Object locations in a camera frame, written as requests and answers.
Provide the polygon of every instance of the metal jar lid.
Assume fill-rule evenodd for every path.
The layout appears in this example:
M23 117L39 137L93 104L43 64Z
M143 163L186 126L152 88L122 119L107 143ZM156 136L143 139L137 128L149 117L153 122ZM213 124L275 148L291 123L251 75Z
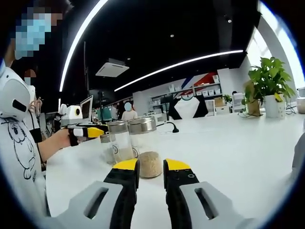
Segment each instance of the metal jar lid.
M156 120L153 116L133 119L128 121L128 129L131 135L155 131L157 129Z
M108 123L110 134L120 134L128 131L127 121L114 121Z
M108 143L108 142L110 142L110 137L109 137L109 135L101 135L100 138L101 138L101 142L102 142L102 143Z

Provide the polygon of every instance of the air conditioner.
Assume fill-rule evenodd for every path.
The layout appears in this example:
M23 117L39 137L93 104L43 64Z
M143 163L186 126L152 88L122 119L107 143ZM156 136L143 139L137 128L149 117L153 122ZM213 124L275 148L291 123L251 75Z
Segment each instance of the air conditioner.
M106 77L118 77L120 74L122 74L124 71L128 69L129 67L123 65L123 62L109 59L109 61L106 62L95 75L106 76Z

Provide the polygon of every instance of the person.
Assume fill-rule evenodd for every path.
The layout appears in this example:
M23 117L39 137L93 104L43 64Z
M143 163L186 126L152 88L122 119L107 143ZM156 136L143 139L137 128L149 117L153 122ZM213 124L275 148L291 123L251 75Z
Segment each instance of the person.
M135 111L134 106L127 102L125 103L125 111L122 115L122 120L132 120L138 118L138 113Z
M110 112L111 112L111 117L113 120L117 120L118 119L118 110L116 109L116 104L114 104L112 106L112 108L110 109Z
M71 8L72 5L68 0L35 0L34 7L28 8L27 16L32 18L32 25L37 25L41 31L42 26L47 28L56 25L57 20L62 20ZM44 19L41 19L40 15L37 16L36 12L43 13ZM9 43L4 60L0 60L0 77L4 77L1 76L4 73L7 73L7 76L16 75L10 66L16 59L27 55L22 46L26 45L27 50L31 48L31 36L37 32L29 29L22 39L17 33L18 31L16 31L16 37ZM48 215L46 184L41 171L41 162L47 161L58 150L71 144L68 129L62 129L36 144L28 127L24 121L20 120L23 117L21 114L25 114L29 107L30 104L26 110L19 112L15 117L0 118L0 165L10 184L10 189L21 206L31 218L39 218Z

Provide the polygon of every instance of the white tabletop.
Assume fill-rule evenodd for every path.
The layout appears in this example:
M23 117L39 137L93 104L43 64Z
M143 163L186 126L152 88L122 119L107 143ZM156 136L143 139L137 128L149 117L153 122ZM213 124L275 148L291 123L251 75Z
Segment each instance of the white tabletop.
M246 218L263 220L283 200L289 187L294 146L303 133L305 115L286 119L241 118L236 113L175 121L158 127L161 159L189 164L199 181L207 181L232 201ZM99 139L68 147L48 160L46 187L52 216L111 167L103 162ZM168 229L163 175L140 179L132 229Z

